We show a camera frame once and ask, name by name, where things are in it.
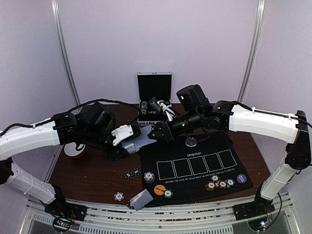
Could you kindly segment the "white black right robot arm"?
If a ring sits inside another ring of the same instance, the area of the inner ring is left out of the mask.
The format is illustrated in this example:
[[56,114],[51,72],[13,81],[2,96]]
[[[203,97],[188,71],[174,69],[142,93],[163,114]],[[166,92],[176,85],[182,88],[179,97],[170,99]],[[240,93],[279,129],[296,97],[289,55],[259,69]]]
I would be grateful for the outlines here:
[[309,128],[306,114],[283,114],[248,107],[238,101],[220,100],[210,104],[198,84],[189,85],[177,92],[185,113],[176,114],[164,101],[152,98],[148,103],[158,113],[167,116],[148,134],[150,139],[172,142],[176,136],[195,129],[223,132],[247,132],[277,138],[287,143],[286,156],[279,167],[259,187],[250,204],[254,215],[262,214],[291,178],[312,162]]

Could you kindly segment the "dealt cards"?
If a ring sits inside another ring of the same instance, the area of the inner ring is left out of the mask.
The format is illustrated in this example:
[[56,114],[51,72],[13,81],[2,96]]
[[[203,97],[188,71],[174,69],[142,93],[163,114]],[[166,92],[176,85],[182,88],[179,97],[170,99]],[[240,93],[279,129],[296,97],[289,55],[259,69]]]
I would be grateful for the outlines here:
[[147,189],[141,191],[136,196],[132,197],[129,202],[132,206],[134,206],[134,210],[138,211],[141,210],[145,205],[151,202],[154,198],[149,193]]

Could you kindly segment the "grey playing card deck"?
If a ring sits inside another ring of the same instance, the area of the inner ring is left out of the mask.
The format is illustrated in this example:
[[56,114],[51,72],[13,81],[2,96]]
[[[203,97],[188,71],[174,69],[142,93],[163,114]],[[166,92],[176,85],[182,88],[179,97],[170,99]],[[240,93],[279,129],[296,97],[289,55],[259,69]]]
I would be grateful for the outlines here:
[[121,145],[129,154],[133,154],[138,152],[143,146],[145,146],[146,142],[143,139],[135,138],[130,140],[124,140],[122,141]]

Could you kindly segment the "black orange hundred chip stack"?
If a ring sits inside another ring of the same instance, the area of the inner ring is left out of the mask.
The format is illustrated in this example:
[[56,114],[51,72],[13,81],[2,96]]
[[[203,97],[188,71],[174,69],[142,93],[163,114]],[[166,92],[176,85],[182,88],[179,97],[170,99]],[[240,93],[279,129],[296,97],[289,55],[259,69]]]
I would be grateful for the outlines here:
[[218,181],[216,183],[216,187],[220,189],[226,189],[227,188],[227,183],[226,181]]

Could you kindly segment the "playing card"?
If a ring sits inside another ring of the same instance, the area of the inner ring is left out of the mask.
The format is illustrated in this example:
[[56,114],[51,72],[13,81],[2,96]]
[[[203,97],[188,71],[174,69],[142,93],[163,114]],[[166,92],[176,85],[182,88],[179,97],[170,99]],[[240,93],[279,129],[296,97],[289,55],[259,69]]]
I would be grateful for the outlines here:
[[155,139],[151,139],[149,137],[149,133],[152,131],[152,128],[153,128],[152,125],[146,125],[140,129],[141,130],[141,135],[140,135],[140,140],[139,140],[140,146],[146,146],[149,144],[156,143]]

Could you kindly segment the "blue green fifty chip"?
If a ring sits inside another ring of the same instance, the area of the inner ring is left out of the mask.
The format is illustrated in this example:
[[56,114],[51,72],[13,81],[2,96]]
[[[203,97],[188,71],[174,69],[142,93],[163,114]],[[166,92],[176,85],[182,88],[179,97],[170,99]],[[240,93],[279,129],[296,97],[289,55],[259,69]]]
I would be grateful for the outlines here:
[[164,195],[165,198],[171,198],[173,196],[173,192],[172,192],[172,190],[167,189],[167,190],[164,191],[163,195]]

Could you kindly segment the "purple small blind button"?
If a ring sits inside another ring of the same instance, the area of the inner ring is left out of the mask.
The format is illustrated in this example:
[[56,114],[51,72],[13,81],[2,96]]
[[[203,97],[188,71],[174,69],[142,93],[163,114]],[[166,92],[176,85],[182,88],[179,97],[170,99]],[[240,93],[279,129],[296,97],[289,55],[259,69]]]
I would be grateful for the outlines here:
[[244,184],[247,182],[247,177],[244,175],[244,174],[239,174],[237,177],[236,177],[236,180],[239,184]]

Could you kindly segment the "orange big blind button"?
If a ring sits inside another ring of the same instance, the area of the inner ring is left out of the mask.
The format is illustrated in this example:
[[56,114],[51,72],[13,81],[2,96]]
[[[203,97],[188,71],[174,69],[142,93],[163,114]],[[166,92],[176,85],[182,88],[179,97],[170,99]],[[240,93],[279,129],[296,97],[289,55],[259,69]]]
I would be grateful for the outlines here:
[[163,185],[156,185],[155,187],[154,187],[154,193],[156,194],[156,195],[159,195],[159,196],[162,196],[162,195],[164,195],[164,192],[166,191],[166,188],[165,188],[165,186],[163,186]]

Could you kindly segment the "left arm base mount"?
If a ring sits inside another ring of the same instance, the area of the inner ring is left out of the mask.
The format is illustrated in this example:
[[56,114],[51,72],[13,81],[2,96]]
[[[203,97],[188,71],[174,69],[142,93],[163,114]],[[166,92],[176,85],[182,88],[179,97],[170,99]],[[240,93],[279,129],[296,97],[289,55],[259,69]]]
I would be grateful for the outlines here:
[[77,226],[76,221],[84,221],[87,207],[74,203],[65,203],[64,207],[42,203],[44,211],[54,217],[53,229],[58,233],[64,233]]

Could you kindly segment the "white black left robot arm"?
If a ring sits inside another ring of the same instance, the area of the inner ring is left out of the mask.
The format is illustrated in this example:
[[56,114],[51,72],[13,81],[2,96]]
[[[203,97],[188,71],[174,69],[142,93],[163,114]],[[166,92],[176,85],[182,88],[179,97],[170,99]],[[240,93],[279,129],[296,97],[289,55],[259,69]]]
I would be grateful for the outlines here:
[[77,147],[85,145],[103,151],[108,160],[128,157],[130,154],[121,143],[140,136],[140,129],[132,123],[117,127],[116,115],[105,102],[110,100],[91,100],[41,122],[14,123],[1,131],[1,184],[37,198],[59,216],[68,215],[70,205],[62,189],[25,172],[13,162],[12,156],[37,148],[75,143]]

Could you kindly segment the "small chip stack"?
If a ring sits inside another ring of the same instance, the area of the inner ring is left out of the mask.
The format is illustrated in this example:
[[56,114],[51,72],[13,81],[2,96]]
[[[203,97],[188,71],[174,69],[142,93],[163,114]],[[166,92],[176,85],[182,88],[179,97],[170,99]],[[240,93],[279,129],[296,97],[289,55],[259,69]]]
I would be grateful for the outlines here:
[[146,172],[143,178],[146,183],[153,183],[155,180],[155,175],[152,172]]

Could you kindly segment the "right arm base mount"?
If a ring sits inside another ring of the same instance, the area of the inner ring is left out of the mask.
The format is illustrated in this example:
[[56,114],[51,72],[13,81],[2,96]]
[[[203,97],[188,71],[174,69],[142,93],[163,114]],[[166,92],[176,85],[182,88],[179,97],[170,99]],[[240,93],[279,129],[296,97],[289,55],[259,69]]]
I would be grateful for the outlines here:
[[275,211],[273,204],[256,204],[255,202],[243,203],[233,206],[236,220],[246,219],[248,226],[256,232],[268,229],[273,221],[272,212]]

